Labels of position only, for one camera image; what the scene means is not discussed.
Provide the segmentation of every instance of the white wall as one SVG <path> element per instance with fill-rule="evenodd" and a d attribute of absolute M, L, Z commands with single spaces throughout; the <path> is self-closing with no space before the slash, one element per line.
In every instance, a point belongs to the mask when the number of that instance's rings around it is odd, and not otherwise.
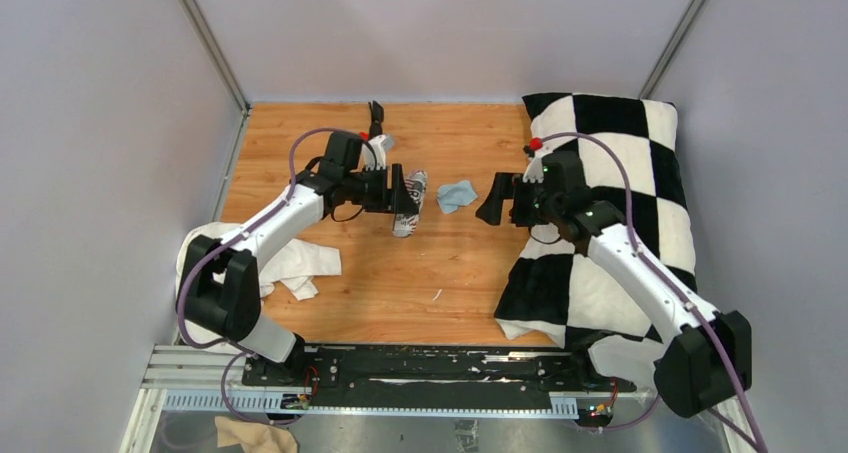
<path fill-rule="evenodd" d="M 198 0 L 252 101 L 637 95 L 689 0 Z"/>
<path fill-rule="evenodd" d="M 678 151 L 700 291 L 754 328 L 771 451 L 845 451 L 848 3 L 710 0 L 656 95 Z"/>
<path fill-rule="evenodd" d="M 0 450 L 116 451 L 239 112 L 177 0 L 0 0 Z"/>

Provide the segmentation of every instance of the black and white checkered cloth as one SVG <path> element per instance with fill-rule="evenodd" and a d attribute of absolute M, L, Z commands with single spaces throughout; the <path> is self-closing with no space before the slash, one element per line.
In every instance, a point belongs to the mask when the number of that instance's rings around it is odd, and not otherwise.
<path fill-rule="evenodd" d="M 615 152 L 630 178 L 636 232 L 664 265 L 697 291 L 695 250 L 674 153 L 674 106 L 569 93 L 529 95 L 524 104 L 534 137 L 587 133 Z M 576 152 L 592 196 L 624 213 L 624 182 L 606 152 L 575 138 L 558 138 L 545 146 Z M 533 228 L 533 236 L 550 242 L 559 234 L 553 225 L 543 225 Z M 566 338 L 570 344 L 596 330 L 658 339 L 647 316 L 621 286 L 592 260 L 575 255 L 565 241 L 527 241 L 509 273 L 495 319 L 509 339 L 538 330 L 560 347 L 566 346 Z"/>

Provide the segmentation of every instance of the wooden table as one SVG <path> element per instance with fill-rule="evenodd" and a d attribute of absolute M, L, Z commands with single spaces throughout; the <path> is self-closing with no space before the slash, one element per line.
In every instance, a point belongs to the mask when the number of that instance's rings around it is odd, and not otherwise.
<path fill-rule="evenodd" d="M 421 221 L 409 238 L 392 236 L 393 217 L 329 218 L 298 237 L 341 251 L 343 274 L 317 277 L 317 297 L 298 302 L 282 285 L 264 311 L 308 341 L 548 345 L 544 335 L 508 342 L 493 312 L 527 231 L 491 227 L 474 217 L 496 171 L 522 171 L 529 120 L 521 105 L 384 104 L 384 130 L 396 139 L 390 163 L 429 174 Z M 304 131 L 367 130 L 368 108 L 351 104 L 265 104 L 253 109 L 222 221 L 241 223 L 289 181 L 287 157 Z M 298 148 L 297 170 L 323 153 L 326 136 Z M 445 215 L 440 185 L 468 179 L 478 199 Z M 355 211 L 346 205 L 338 216 Z M 442 290 L 435 301 L 433 298 Z"/>

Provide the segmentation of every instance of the light blue rag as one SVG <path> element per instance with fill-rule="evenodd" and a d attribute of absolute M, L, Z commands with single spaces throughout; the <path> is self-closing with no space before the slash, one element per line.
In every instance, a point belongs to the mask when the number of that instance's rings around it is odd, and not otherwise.
<path fill-rule="evenodd" d="M 437 199 L 442 213 L 448 214 L 458 210 L 460 206 L 470 205 L 477 199 L 477 193 L 474 192 L 470 181 L 462 180 L 459 183 L 440 186 Z"/>

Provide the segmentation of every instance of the tan cloth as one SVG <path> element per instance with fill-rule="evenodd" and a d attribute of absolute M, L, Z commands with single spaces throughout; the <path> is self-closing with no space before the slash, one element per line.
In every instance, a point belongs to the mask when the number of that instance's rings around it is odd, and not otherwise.
<path fill-rule="evenodd" d="M 297 442 L 288 431 L 271 425 L 215 417 L 218 448 L 241 444 L 244 453 L 297 453 Z"/>

